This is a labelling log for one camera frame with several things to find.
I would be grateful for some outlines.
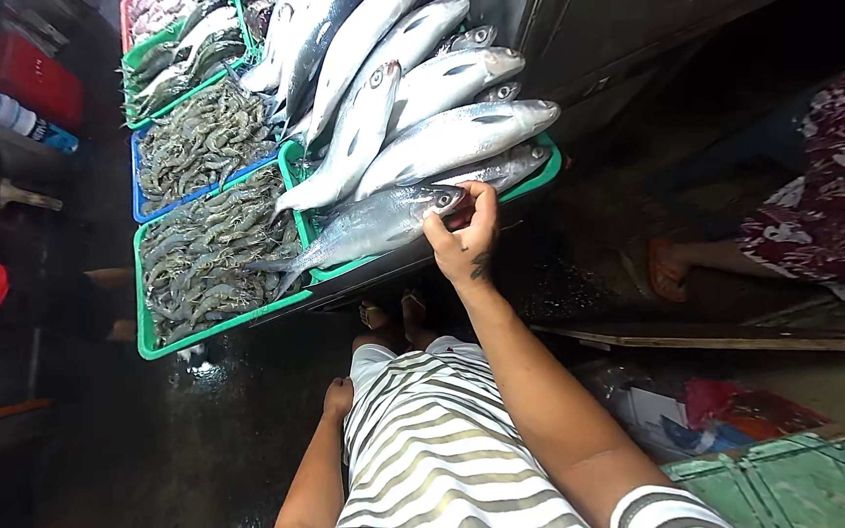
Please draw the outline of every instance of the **human hand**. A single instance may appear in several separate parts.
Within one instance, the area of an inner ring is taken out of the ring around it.
[[[498,226],[498,193],[482,181],[465,181],[474,199],[474,214],[467,227],[450,233],[438,214],[429,214],[422,222],[422,230],[436,252],[436,264],[452,282],[455,290],[490,284],[488,263]]]
[[[351,412],[354,383],[351,378],[335,378],[325,392],[325,415],[343,420]]]

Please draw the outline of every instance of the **white striped clothing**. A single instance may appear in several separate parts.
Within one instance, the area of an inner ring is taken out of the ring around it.
[[[350,492],[338,526],[588,526],[534,459],[481,348],[443,336],[396,357],[364,345],[345,421]],[[728,527],[693,495],[642,486],[612,528]]]

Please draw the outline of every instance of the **orange sandal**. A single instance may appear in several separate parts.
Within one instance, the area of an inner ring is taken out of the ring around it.
[[[687,290],[683,285],[684,277],[657,257],[661,250],[672,243],[668,239],[653,239],[648,242],[648,272],[651,289],[655,294],[672,303],[683,303],[687,300]],[[669,287],[668,284],[673,284],[675,287]]]

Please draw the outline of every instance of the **foot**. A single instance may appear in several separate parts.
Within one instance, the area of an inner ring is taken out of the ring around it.
[[[654,239],[649,247],[648,269],[651,275],[651,288],[654,293],[672,303],[687,300],[684,278],[690,270],[686,261],[678,258],[673,242],[666,239]]]
[[[362,301],[360,303],[360,322],[371,330],[378,330],[387,326],[390,322],[390,316],[370,301]]]
[[[400,302],[400,306],[403,307],[403,327],[406,330],[406,339],[412,342],[413,335],[423,329],[425,303],[417,290],[407,288],[403,291],[403,301]]]

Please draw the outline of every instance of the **cooler box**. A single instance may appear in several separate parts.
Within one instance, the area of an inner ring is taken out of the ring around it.
[[[12,33],[0,34],[0,93],[72,132],[83,120],[80,80],[34,44]]]

